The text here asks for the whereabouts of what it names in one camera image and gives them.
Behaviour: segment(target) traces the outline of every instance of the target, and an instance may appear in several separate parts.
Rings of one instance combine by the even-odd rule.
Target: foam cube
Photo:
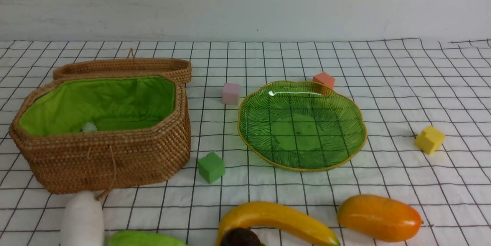
[[[312,78],[312,81],[316,83],[321,83],[324,86],[333,89],[336,79],[327,73],[319,73],[318,75],[315,75],[314,78]]]
[[[198,172],[208,183],[213,183],[225,174],[225,162],[215,152],[198,160]]]
[[[241,86],[235,83],[225,83],[221,92],[221,99],[225,105],[238,105]]]
[[[445,135],[433,126],[428,126],[416,137],[414,144],[426,154],[431,154],[442,146]]]

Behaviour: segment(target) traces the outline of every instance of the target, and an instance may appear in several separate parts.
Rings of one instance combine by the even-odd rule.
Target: pink cube
[[[321,83],[324,86],[329,87],[330,89],[334,89],[334,83],[336,79],[327,73],[319,73],[318,75],[315,75],[314,78],[312,78],[312,81],[316,83]]]
[[[221,93],[221,100],[225,105],[238,105],[241,86],[235,83],[225,83]]]

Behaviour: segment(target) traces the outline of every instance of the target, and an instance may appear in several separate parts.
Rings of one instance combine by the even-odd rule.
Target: leaf-shaped plate
[[[308,81],[276,81],[247,96],[239,107],[238,131],[265,161],[296,171],[338,167],[367,140],[358,106]]]

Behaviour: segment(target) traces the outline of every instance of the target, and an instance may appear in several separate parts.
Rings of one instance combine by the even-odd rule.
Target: orange mango
[[[421,227],[418,211],[403,202],[377,195],[349,197],[338,211],[339,225],[386,242],[412,238]]]

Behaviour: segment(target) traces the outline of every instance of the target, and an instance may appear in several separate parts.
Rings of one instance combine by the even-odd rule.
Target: wicker basket
[[[136,58],[133,49],[126,59],[98,59],[94,61],[66,64],[53,71],[53,79],[66,78],[72,75],[91,73],[113,73],[115,71],[147,71],[164,73],[178,83],[191,82],[191,62],[183,59]]]
[[[183,84],[162,73],[113,72],[105,78],[159,76],[175,86],[173,112],[146,129],[33,136],[19,126],[23,113],[44,94],[64,82],[99,78],[100,74],[59,78],[33,91],[9,128],[10,136],[35,178],[51,193],[106,190],[160,183],[189,160],[191,126]]]

